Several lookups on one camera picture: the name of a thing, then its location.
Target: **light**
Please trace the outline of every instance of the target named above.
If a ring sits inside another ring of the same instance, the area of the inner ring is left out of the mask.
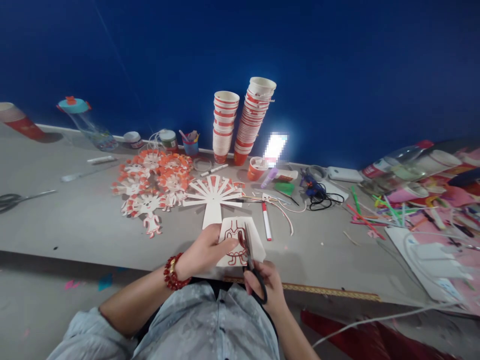
[[[275,167],[288,140],[289,135],[287,133],[270,133],[265,152],[263,153],[263,158],[267,162],[269,168]]]

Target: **red marker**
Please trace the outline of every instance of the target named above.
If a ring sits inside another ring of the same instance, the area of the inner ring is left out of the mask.
[[[272,233],[270,232],[269,215],[267,213],[267,204],[265,204],[265,201],[261,203],[261,209],[263,210],[263,222],[265,223],[266,240],[272,241]]]

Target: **person's left hand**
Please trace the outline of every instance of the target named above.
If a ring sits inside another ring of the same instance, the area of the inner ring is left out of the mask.
[[[233,237],[219,244],[221,227],[222,224],[208,225],[188,250],[180,256],[175,265],[176,275],[180,281],[208,272],[239,244],[239,240]]]

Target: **hand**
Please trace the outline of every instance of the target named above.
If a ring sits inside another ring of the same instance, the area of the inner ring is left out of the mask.
[[[219,244],[221,227],[222,224],[208,225],[188,250],[180,256],[175,265],[180,281],[208,272],[239,244],[239,240],[233,237],[227,238]]]
[[[260,272],[260,275],[263,277],[263,282],[265,283],[268,300],[266,304],[263,305],[263,308],[272,317],[282,314],[287,307],[287,302],[285,301],[282,280],[280,280],[280,275],[274,263],[270,261],[265,261],[264,263],[254,261],[254,266],[255,269]],[[245,280],[247,294],[251,295],[252,291],[254,291],[263,299],[262,287],[254,273],[246,270],[243,273],[243,278]]]

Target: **blue wall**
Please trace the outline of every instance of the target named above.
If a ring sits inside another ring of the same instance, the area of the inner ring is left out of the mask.
[[[0,101],[71,127],[75,95],[114,133],[200,131],[213,94],[277,82],[260,135],[294,162],[360,168],[480,133],[478,1],[3,0]],[[254,153],[261,153],[261,141]]]

